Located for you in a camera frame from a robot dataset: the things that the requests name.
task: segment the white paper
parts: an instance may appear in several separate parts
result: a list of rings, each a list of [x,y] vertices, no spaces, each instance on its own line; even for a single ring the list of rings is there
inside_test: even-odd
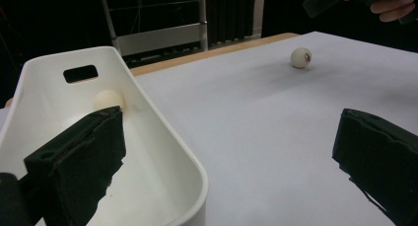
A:
[[[295,69],[297,47],[313,54]],[[393,225],[331,159],[344,108],[418,133],[418,55],[312,33],[137,77],[208,171],[207,225]]]

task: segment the wooden table edge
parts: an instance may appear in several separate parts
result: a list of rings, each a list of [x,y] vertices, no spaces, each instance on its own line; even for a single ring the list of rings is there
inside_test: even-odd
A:
[[[264,45],[264,44],[268,44],[271,42],[275,42],[275,41],[279,41],[279,40],[283,40],[287,38],[293,38],[297,36],[298,36],[297,34],[293,34],[293,33],[284,33],[284,34],[280,34],[277,36],[250,40],[250,41],[241,42],[241,43],[234,44],[234,45],[228,45],[228,46],[224,46],[221,48],[216,48],[213,50],[198,52],[198,53],[194,53],[194,54],[190,54],[190,55],[186,55],[186,56],[182,56],[182,57],[178,57],[178,58],[174,58],[170,60],[165,60],[165,61],[161,61],[161,62],[149,64],[149,65],[139,66],[139,67],[131,68],[130,70],[134,76],[139,76],[139,75],[147,74],[150,72],[182,65],[188,62],[202,60],[202,59],[206,59],[209,57],[213,57],[213,56],[217,56],[217,55],[221,55],[221,54],[225,54],[229,52],[234,52],[238,50],[243,50],[243,49],[247,49],[247,48],[251,48],[251,47],[255,47],[259,45]]]

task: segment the white table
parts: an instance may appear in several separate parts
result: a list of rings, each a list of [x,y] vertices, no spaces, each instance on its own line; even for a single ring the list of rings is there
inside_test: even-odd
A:
[[[299,46],[313,53],[305,70],[289,64]],[[418,132],[417,63],[416,53],[312,33],[137,81],[208,172],[208,226],[385,226],[331,151],[344,108]]]

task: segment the ball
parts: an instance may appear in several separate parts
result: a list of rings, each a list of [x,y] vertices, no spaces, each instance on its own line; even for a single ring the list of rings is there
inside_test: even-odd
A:
[[[95,111],[114,106],[120,106],[120,108],[123,110],[125,102],[123,102],[123,98],[119,94],[112,90],[101,91],[95,96],[93,101],[93,108]]]
[[[312,58],[313,56],[310,50],[304,47],[296,48],[290,56],[292,65],[299,69],[304,69],[307,67],[310,64]]]

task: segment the human hand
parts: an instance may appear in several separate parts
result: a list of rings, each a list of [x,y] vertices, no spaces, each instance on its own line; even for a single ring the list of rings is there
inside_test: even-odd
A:
[[[380,15],[382,22],[391,22],[398,20],[415,8],[415,0],[377,0],[370,9],[373,13]]]

